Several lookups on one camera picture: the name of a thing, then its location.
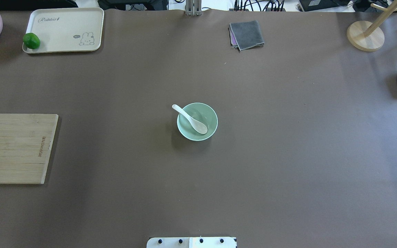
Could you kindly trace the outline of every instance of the gray towel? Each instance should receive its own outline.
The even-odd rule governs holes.
[[[232,22],[229,24],[230,35],[233,35],[236,45],[233,47],[246,50],[255,46],[264,45],[260,24],[257,20],[251,22]]]

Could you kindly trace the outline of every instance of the white label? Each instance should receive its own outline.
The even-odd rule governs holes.
[[[315,5],[318,5],[318,4],[319,4],[319,2],[321,2],[321,0],[313,0],[313,1],[310,1],[310,3],[309,3],[309,6],[315,6]]]

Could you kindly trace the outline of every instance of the wooden cutting board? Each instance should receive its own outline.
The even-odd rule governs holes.
[[[0,184],[43,184],[58,116],[0,114]]]

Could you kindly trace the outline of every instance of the mint green bowl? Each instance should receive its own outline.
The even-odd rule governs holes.
[[[192,141],[202,141],[211,137],[217,130],[218,119],[215,111],[208,105],[200,102],[195,102],[186,105],[183,108],[192,118],[202,122],[208,127],[206,134],[200,134],[195,131],[189,121],[181,114],[177,116],[177,127],[180,133]]]

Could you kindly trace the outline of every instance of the green fruit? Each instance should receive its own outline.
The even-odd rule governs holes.
[[[22,41],[24,41],[24,44],[26,45],[26,47],[28,47],[30,49],[37,49],[37,48],[39,48],[39,45],[41,44],[41,41],[34,33],[24,34]]]

